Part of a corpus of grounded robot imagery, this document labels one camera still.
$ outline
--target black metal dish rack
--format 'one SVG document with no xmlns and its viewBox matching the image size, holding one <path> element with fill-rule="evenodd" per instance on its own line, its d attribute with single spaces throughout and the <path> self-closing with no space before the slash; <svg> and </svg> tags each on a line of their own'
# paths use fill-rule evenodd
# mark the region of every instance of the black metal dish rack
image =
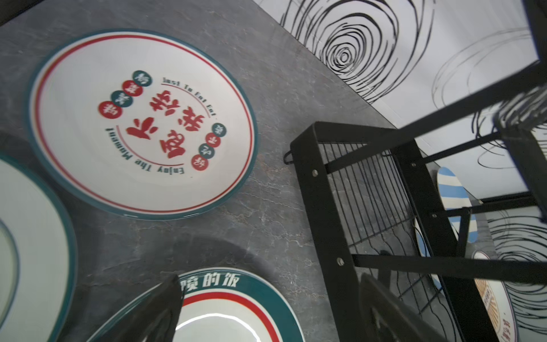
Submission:
<svg viewBox="0 0 547 342">
<path fill-rule="evenodd" d="M 293 157 L 286 164 L 296 168 L 342 342 L 392 340 L 382 327 L 405 340 L 430 333 L 430 340 L 498 341 L 473 279 L 547 284 L 547 263 L 464 257 L 473 213 L 538 206 L 547 218 L 547 160 L 531 133 L 547 120 L 547 7 L 524 5 L 538 62 L 398 130 L 316 122 L 290 144 L 284 159 Z M 519 101 L 527 105 L 512 105 Z M 510 105 L 495 116 L 495 132 L 422 157 L 414 138 L 498 103 Z M 503 141 L 529 191 L 444 210 L 426 164 L 494 140 Z M 447 219 L 454 216 L 461 217 L 458 239 Z M 430 258 L 417 252 L 415 219 Z M 429 274 L 439 276 L 442 291 Z"/>
</svg>

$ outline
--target metal hook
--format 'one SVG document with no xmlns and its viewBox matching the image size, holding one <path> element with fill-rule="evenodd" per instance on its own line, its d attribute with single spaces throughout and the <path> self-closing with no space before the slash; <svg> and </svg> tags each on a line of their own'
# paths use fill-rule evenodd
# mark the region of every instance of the metal hook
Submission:
<svg viewBox="0 0 547 342">
<path fill-rule="evenodd" d="M 285 155 L 283 156 L 283 163 L 285 165 L 290 165 L 290 164 L 294 164 L 294 160 L 287 160 L 287 157 L 291 154 L 291 151 L 289 150 L 289 152 L 285 153 Z"/>
</svg>

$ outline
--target white plate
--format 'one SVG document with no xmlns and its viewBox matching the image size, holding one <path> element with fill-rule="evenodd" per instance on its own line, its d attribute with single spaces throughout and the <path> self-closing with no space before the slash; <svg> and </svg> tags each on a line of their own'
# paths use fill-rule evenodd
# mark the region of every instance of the white plate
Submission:
<svg viewBox="0 0 547 342">
<path fill-rule="evenodd" d="M 422 230 L 420 229 L 420 225 L 418 224 L 417 219 L 414 219 L 414 232 L 416 234 L 416 242 L 418 243 L 418 250 L 420 251 L 420 255 L 423 257 L 430 257 L 431 254 L 429 254 L 429 250 L 427 249 L 426 242 L 423 239 Z M 441 286 L 439 276 L 437 276 L 436 274 L 431 274 L 431 278 L 433 279 L 433 284 L 436 288 L 443 288 Z"/>
<path fill-rule="evenodd" d="M 0 341 L 55 341 L 74 291 L 74 231 L 36 175 L 4 155 L 0 175 Z"/>
<path fill-rule="evenodd" d="M 115 30 L 49 56 L 28 99 L 33 147 L 64 187 L 142 219 L 203 213 L 252 170 L 257 128 L 233 77 L 175 38 Z"/>
<path fill-rule="evenodd" d="M 185 273 L 179 279 L 187 294 L 174 342 L 304 342 L 293 310 L 261 277 L 239 269 L 208 268 Z M 109 330 L 150 290 L 118 311 L 88 342 Z"/>
<path fill-rule="evenodd" d="M 481 251 L 473 254 L 474 259 L 490 259 Z M 492 321 L 494 330 L 500 342 L 518 341 L 518 330 L 513 313 L 511 299 L 505 289 L 505 285 L 497 280 L 475 279 L 488 316 Z"/>
<path fill-rule="evenodd" d="M 437 187 L 446 210 L 471 207 L 471 200 L 467 195 L 467 191 L 459 182 L 458 177 L 447 167 L 441 167 L 437 172 Z M 449 221 L 452 224 L 454 234 L 458 237 L 460 216 L 449 217 Z M 477 237 L 477 221 L 475 215 L 471 215 L 467 242 L 475 242 Z"/>
</svg>

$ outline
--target red circular stamp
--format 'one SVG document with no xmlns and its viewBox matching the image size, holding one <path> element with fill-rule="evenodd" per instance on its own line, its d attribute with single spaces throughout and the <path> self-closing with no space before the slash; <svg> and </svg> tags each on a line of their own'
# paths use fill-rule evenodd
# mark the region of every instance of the red circular stamp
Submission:
<svg viewBox="0 0 547 342">
<path fill-rule="evenodd" d="M 122 90 L 130 96 L 139 96 L 142 94 L 142 87 L 133 80 L 127 80 L 121 85 Z"/>
<path fill-rule="evenodd" d="M 211 147 L 220 146 L 220 138 L 217 137 L 214 133 L 209 133 L 205 136 L 205 142 Z"/>
<path fill-rule="evenodd" d="M 99 113 L 107 119 L 117 119 L 121 116 L 121 108 L 112 101 L 104 101 L 98 107 Z"/>
<path fill-rule="evenodd" d="M 209 166 L 209 161 L 199 154 L 196 154 L 192 157 L 192 166 L 198 171 L 203 171 Z"/>
</svg>

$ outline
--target marble surface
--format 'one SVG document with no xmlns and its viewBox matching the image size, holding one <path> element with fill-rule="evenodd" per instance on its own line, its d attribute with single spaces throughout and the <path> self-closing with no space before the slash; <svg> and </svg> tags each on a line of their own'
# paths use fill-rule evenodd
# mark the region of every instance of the marble surface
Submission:
<svg viewBox="0 0 547 342">
<path fill-rule="evenodd" d="M 256 114 L 259 154 L 250 178 L 205 214 L 136 221 L 95 209 L 43 171 L 23 117 L 33 70 L 55 47 L 105 28 L 173 36 L 220 62 Z M 85 340 L 127 302 L 172 272 L 234 266 L 287 298 L 306 340 L 338 341 L 296 174 L 282 155 L 314 121 L 390 127 L 252 0 L 46 0 L 0 27 L 1 148 L 39 173 L 68 208 L 78 279 L 60 341 Z"/>
</svg>

